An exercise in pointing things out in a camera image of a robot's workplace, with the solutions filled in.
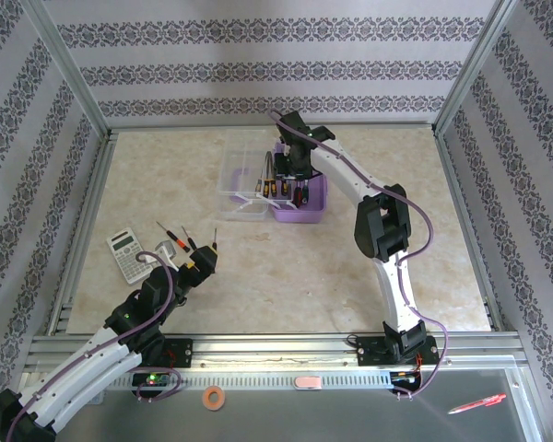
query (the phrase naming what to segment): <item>beige floor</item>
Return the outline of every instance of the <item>beige floor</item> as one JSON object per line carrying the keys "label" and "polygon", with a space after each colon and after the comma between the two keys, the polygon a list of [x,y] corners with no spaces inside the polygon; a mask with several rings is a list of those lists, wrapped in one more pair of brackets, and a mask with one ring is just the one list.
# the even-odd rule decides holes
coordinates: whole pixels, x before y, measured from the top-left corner
{"label": "beige floor", "polygon": [[[267,128],[276,136],[277,131]],[[428,212],[433,246],[409,263],[418,308],[452,331],[488,330],[488,321],[430,129],[330,126],[380,180],[400,182]],[[94,332],[133,289],[105,239],[131,227],[144,249],[165,239],[155,220],[199,243],[218,228],[218,270],[193,290],[165,332],[368,332],[382,330],[382,298],[371,262],[353,239],[355,210],[330,186],[319,225],[218,220],[216,184],[226,130],[123,133],[67,331]],[[414,212],[410,248],[426,238]],[[177,264],[186,255],[179,250]]]}

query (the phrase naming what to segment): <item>pink eraser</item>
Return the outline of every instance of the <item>pink eraser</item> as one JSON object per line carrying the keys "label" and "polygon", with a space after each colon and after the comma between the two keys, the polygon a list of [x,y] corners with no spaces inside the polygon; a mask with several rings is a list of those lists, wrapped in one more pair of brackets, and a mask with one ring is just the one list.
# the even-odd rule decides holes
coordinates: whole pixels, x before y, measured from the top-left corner
{"label": "pink eraser", "polygon": [[295,378],[295,388],[297,390],[321,390],[322,378],[319,376],[299,376]]}

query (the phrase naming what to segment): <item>red pen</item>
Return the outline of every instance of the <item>red pen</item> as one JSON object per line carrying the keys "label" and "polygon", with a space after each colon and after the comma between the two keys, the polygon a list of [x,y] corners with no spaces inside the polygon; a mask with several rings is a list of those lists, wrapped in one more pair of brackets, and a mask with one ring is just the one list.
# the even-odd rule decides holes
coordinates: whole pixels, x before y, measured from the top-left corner
{"label": "red pen", "polygon": [[503,399],[506,399],[506,393],[495,394],[494,396],[489,396],[488,398],[484,398],[481,401],[466,403],[465,405],[461,405],[460,407],[453,408],[449,411],[449,414],[466,412],[467,410],[471,410],[472,408],[480,407],[482,405],[490,407],[492,405],[495,405],[496,403],[502,402]]}

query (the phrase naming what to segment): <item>orange washer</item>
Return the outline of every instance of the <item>orange washer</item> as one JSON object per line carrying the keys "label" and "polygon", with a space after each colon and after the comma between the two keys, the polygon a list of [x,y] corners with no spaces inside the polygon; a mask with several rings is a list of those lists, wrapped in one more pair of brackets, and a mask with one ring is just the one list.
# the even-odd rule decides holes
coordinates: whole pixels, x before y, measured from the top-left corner
{"label": "orange washer", "polygon": [[[215,402],[211,401],[211,395],[215,393],[218,396],[218,399]],[[225,403],[225,392],[218,387],[217,385],[212,385],[203,393],[203,405],[205,408],[212,412],[219,410]]]}

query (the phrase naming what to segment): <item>patterned wallpaper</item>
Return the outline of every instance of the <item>patterned wallpaper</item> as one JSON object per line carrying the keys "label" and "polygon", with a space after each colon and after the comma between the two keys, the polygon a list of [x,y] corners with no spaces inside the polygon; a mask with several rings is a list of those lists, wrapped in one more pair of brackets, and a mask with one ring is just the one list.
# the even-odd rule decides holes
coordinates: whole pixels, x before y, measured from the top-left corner
{"label": "patterned wallpaper", "polygon": [[113,127],[432,122],[493,4],[45,2]]}
{"label": "patterned wallpaper", "polygon": [[444,139],[553,426],[553,0],[517,6]]}
{"label": "patterned wallpaper", "polygon": [[20,4],[0,0],[0,391],[53,303],[98,145]]}

